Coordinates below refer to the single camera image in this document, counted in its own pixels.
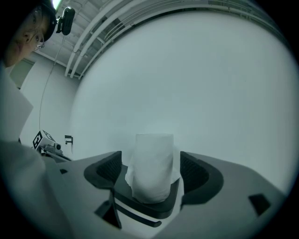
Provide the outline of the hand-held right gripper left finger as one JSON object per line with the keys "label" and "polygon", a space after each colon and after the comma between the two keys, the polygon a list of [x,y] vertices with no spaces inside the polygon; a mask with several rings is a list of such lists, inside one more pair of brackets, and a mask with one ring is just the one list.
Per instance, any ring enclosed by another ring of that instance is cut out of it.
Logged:
{"label": "hand-held right gripper left finger", "polygon": [[75,239],[131,239],[121,230],[114,184],[121,171],[121,152],[58,164],[68,190],[68,213]]}

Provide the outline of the window with grey blind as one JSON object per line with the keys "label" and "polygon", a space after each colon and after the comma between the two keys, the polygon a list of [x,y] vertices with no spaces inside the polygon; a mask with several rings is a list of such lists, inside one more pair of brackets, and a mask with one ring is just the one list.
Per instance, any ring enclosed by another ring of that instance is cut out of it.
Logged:
{"label": "window with grey blind", "polygon": [[19,90],[21,89],[26,76],[28,75],[34,64],[35,62],[33,61],[23,59],[16,65],[14,65],[10,70],[9,76]]}

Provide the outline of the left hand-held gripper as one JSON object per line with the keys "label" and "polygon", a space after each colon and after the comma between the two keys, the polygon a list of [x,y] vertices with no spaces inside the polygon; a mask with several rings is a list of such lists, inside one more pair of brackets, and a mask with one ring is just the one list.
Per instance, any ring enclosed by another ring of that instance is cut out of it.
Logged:
{"label": "left hand-held gripper", "polygon": [[33,139],[33,149],[42,156],[51,157],[56,162],[70,162],[71,159],[64,156],[61,144],[57,143],[53,137],[44,130],[40,130]]}

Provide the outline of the white paper roll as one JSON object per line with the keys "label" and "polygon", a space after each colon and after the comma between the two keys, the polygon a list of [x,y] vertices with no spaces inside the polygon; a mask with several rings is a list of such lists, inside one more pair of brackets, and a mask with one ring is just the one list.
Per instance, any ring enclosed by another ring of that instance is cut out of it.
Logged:
{"label": "white paper roll", "polygon": [[173,163],[173,134],[137,134],[125,175],[132,197],[142,204],[165,201],[180,178]]}

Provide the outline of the white ceiling pipe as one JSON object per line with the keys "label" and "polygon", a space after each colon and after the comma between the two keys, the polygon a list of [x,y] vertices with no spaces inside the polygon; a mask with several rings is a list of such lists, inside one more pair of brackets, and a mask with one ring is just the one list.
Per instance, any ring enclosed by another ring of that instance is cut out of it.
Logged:
{"label": "white ceiling pipe", "polygon": [[108,0],[75,44],[65,76],[82,78],[96,59],[144,16],[171,0]]}
{"label": "white ceiling pipe", "polygon": [[89,23],[89,25],[86,27],[86,29],[83,31],[82,35],[79,37],[77,43],[75,44],[71,56],[69,58],[69,61],[66,66],[65,70],[65,76],[68,76],[69,70],[71,68],[71,64],[73,62],[73,59],[76,55],[76,53],[79,51],[79,56],[72,68],[71,71],[71,78],[73,78],[76,69],[83,58],[83,56],[86,54],[88,48],[91,46],[91,44],[94,42],[94,40],[99,38],[99,34],[103,31],[98,29],[103,26],[103,24],[107,21],[104,20],[102,23],[101,20],[103,17],[106,16],[107,13],[111,12],[113,9],[117,6],[119,6],[121,3],[125,2],[126,0],[108,0],[100,9],[99,13],[92,19],[92,21]]}

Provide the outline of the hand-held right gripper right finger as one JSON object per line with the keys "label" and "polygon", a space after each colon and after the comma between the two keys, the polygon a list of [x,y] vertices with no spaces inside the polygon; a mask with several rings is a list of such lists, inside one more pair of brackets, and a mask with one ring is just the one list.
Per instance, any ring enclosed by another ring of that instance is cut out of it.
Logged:
{"label": "hand-held right gripper right finger", "polygon": [[154,239],[251,239],[285,200],[248,167],[187,152],[180,159],[180,212]]}

